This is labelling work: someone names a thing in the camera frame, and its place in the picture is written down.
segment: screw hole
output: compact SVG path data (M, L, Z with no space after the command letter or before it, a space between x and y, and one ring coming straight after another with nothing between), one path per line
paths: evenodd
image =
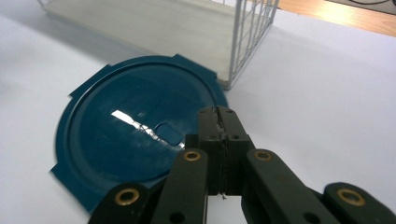
M169 217L169 221L171 221L172 223L183 223L184 222L184 215L181 213L173 213L170 217Z
M115 198L118 205L125 206L134 203L139 198L139 191L137 189L122 189Z
M318 224L320 223L320 218L312 213L304 213L304 218L307 222L313 223L313 224Z
M352 189L339 189L337 190L338 197L344 202L355 205L364 206L366 201L364 198L355 190Z
M201 154L195 151L189 151L184 154L184 159L186 161L198 161L201 159Z
M261 161L270 161L272 159L271 154L266 151L257 151L254 155Z

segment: wooden floor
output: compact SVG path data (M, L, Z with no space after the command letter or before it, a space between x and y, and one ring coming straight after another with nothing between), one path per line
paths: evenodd
M279 0L279 8L345 26L396 37L396 16L325 0Z

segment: black cable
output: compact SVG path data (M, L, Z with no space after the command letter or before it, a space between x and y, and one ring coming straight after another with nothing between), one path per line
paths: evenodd
M378 4L386 3L389 0L384 0L384 1L381 1L381 2L375 2L375 3L363 3L363 2L358 2L358 1L354 1L354 0L349 0L349 1L353 2L353 3L356 3L356 4L369 6L369 5L378 5Z

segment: white table surface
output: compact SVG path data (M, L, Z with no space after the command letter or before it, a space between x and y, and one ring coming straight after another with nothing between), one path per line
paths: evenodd
M0 223L86 223L49 173L67 95L107 63L141 55L0 0ZM278 11L226 92L256 147L310 188L348 182L396 212L396 38ZM239 199L209 199L207 223L244 223Z

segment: wire basket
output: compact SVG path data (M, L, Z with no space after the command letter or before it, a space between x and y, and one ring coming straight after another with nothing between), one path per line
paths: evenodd
M278 0L38 0L147 54L181 54L230 89L274 20Z

